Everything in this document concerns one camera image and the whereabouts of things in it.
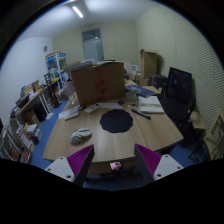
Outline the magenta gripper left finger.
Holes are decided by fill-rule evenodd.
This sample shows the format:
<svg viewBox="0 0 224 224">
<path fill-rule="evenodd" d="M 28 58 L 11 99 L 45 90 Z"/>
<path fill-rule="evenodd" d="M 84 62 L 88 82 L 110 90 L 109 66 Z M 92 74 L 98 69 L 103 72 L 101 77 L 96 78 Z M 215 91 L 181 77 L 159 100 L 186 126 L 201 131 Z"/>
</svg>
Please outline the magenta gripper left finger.
<svg viewBox="0 0 224 224">
<path fill-rule="evenodd" d="M 46 168 L 46 171 L 82 186 L 94 155 L 94 146 L 90 145 L 68 157 L 60 156 Z"/>
</svg>

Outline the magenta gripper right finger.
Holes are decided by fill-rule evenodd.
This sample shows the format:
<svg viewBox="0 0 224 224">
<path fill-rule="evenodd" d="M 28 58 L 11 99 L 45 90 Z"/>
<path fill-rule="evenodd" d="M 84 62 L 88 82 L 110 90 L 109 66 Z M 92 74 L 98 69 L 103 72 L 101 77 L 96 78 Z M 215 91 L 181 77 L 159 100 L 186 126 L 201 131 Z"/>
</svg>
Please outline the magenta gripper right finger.
<svg viewBox="0 0 224 224">
<path fill-rule="evenodd" d="M 145 184 L 160 180 L 183 169 L 183 166 L 169 154 L 160 155 L 139 144 L 135 145 L 134 154 Z"/>
</svg>

